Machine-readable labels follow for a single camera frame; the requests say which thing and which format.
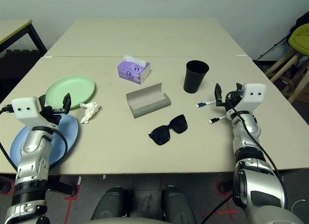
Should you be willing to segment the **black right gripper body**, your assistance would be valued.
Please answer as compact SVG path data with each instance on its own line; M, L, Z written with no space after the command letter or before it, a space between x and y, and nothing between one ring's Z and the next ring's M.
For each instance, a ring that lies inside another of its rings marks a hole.
M226 111L229 111L234 108L241 101L241 93L237 93L236 91L229 92L226 95L225 101L216 102L217 107L224 107Z

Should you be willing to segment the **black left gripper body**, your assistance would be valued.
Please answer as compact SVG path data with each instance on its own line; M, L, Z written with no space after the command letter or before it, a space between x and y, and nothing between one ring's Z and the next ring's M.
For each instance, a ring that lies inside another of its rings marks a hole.
M40 115L49 123L58 125L61 120L61 114L65 113L64 108L53 109L51 106L41 106Z

